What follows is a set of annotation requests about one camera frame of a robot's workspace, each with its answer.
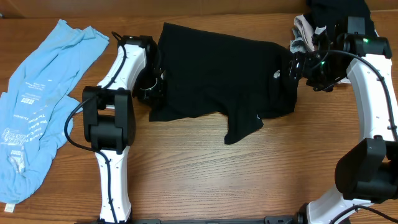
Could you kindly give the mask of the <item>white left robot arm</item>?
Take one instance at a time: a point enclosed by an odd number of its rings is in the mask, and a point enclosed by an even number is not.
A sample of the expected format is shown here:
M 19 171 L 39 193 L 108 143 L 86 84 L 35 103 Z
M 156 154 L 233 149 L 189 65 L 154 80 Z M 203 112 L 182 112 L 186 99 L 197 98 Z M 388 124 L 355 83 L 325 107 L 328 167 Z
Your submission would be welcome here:
M 120 36 L 118 54 L 106 76 L 84 88 L 83 126 L 99 165 L 101 211 L 97 223 L 131 223 L 127 158 L 136 135 L 133 98 L 147 105 L 165 95 L 161 54 L 151 36 Z

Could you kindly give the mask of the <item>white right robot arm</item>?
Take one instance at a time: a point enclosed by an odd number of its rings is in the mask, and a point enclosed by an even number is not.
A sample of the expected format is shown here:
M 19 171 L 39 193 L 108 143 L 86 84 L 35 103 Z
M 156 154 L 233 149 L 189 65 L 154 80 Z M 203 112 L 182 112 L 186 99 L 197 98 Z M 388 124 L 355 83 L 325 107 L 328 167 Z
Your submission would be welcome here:
M 301 206 L 285 223 L 349 223 L 352 214 L 374 211 L 397 198 L 397 100 L 392 84 L 392 52 L 384 37 L 341 33 L 313 36 L 316 51 L 296 53 L 290 66 L 315 91 L 347 78 L 358 109 L 359 143 L 335 168 L 335 183 L 319 199 Z

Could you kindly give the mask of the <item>black t-shirt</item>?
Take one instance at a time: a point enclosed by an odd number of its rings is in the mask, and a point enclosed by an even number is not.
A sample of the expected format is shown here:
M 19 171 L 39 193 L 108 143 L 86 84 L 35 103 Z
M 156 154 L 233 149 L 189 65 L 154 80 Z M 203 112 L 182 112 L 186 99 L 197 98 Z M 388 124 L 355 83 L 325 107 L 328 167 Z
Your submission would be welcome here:
M 165 23 L 159 49 L 167 92 L 150 121 L 219 112 L 228 117 L 224 142 L 234 144 L 295 110 L 298 81 L 283 46 Z

